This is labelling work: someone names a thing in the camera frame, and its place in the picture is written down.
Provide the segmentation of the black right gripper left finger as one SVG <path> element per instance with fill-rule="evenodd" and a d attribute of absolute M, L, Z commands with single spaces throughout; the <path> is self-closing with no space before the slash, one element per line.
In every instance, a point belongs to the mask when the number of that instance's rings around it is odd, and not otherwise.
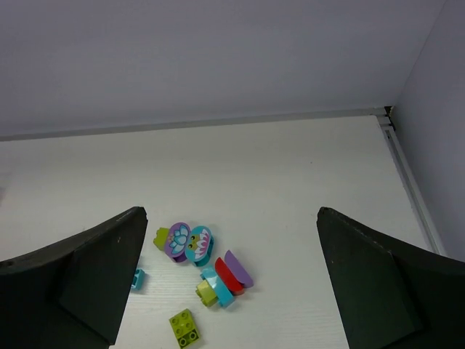
<path fill-rule="evenodd" d="M 2 348 L 109 348 L 116 343 L 147 229 L 132 207 L 1 262 Z"/>

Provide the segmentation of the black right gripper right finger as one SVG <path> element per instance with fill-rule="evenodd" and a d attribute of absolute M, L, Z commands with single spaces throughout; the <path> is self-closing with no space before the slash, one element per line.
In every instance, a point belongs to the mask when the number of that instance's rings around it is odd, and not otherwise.
<path fill-rule="evenodd" d="M 463 348 L 464 263 L 329 207 L 318 235 L 350 348 Z"/>

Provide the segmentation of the small teal brick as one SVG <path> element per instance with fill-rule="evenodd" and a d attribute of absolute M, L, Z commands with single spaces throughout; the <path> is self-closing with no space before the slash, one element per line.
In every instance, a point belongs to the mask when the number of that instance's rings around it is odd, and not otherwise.
<path fill-rule="evenodd" d="M 134 278 L 131 285 L 131 290 L 140 291 L 144 286 L 146 273 L 143 269 L 138 268 L 135 270 Z"/>

